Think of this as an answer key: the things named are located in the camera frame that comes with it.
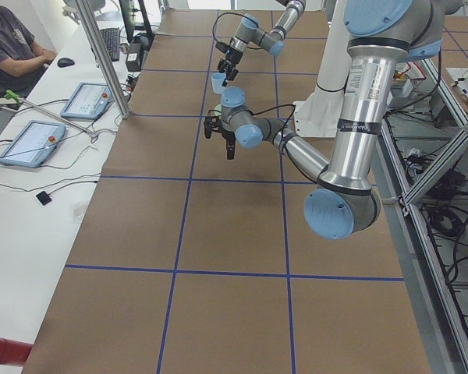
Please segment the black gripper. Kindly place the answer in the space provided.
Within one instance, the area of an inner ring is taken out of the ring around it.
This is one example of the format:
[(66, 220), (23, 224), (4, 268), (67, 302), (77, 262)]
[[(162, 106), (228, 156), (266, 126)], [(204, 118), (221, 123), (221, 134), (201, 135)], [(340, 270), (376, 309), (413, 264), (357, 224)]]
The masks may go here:
[(227, 86), (228, 82), (232, 82), (236, 78), (239, 72), (236, 66), (242, 57), (243, 53), (241, 51), (229, 49), (225, 57), (219, 61), (218, 72), (225, 75), (222, 83), (223, 86)]
[(226, 141), (226, 157), (227, 159), (233, 160), (235, 158), (235, 148), (236, 148), (236, 137), (235, 134), (226, 129), (221, 129), (222, 137)]

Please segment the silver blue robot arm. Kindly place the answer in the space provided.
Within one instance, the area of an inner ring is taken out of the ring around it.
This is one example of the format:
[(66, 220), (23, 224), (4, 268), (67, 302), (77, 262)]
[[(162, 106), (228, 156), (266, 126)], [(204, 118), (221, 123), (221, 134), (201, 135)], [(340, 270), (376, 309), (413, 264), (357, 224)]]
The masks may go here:
[(331, 23), (345, 28), (350, 67), (339, 84), (343, 102), (330, 158), (284, 122), (258, 118), (246, 106), (244, 91), (232, 85), (236, 65), (249, 44), (271, 55), (282, 52), (287, 33), (303, 14), (304, 2), (287, 1), (270, 32), (252, 16), (244, 16), (231, 41), (218, 44), (224, 54), (218, 64), (222, 78), (212, 86), (221, 97), (221, 131), (247, 149), (268, 141), (317, 185), (303, 208), (317, 235), (340, 239), (370, 227), (381, 203), (368, 174), (395, 67), (435, 56), (441, 50), (445, 17), (461, 6), (460, 1), (348, 1), (334, 7)]
[(240, 15), (240, 24), (228, 43), (220, 41), (215, 35), (217, 23), (225, 14), (221, 14), (215, 20), (212, 27), (215, 48), (224, 55), (217, 66), (218, 73), (222, 78), (222, 87), (227, 86), (228, 82), (232, 82), (236, 78), (239, 72), (236, 66), (240, 63), (245, 51), (250, 48), (250, 43), (274, 57), (280, 55), (288, 32), (295, 26), (296, 21), (306, 9), (306, 2), (295, 0), (278, 1), (278, 3), (285, 6), (285, 11), (270, 31), (264, 30), (256, 17), (246, 13)]

